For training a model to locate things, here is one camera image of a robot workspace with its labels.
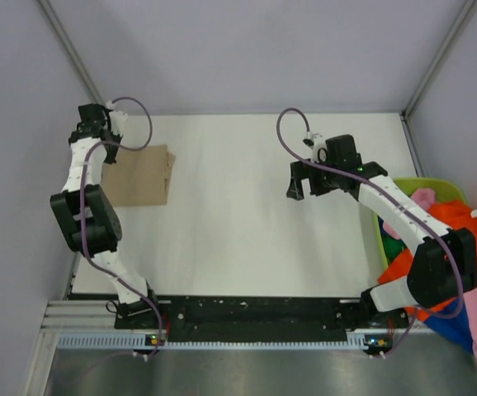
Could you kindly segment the beige t shirt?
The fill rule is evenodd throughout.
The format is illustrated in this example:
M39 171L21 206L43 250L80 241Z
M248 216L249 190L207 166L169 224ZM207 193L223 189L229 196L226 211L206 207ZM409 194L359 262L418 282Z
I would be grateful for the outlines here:
M115 208L166 205L175 161L166 144L120 150L114 164L103 166L102 190Z

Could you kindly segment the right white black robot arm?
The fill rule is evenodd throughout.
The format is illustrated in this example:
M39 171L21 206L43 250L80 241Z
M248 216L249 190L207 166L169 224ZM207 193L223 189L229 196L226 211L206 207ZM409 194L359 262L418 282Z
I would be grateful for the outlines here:
M365 324L379 326L396 309L432 309L477 287L471 231L434 218L405 195L380 164L364 163L351 135L324 139L308 131L304 143L312 157L290 165L287 197L303 200L303 181L309 182L313 196L348 193L390 225L413 256L407 274L362 292L359 314Z

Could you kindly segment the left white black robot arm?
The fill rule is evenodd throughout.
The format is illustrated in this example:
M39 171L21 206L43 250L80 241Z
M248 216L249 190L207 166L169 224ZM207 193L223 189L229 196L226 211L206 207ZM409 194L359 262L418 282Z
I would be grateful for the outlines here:
M122 144L128 115L116 109L120 101L145 106L132 97L118 97L107 104L91 103L78 108L80 121L68 138L71 162L59 193L50 197L50 208L69 249L79 253L96 271L114 285L118 296L117 314L131 316L144 327L161 319L161 307L149 283L123 262L120 219L102 189L103 167L116 163L119 149L138 152L146 149L153 135L148 111L149 132L143 145Z

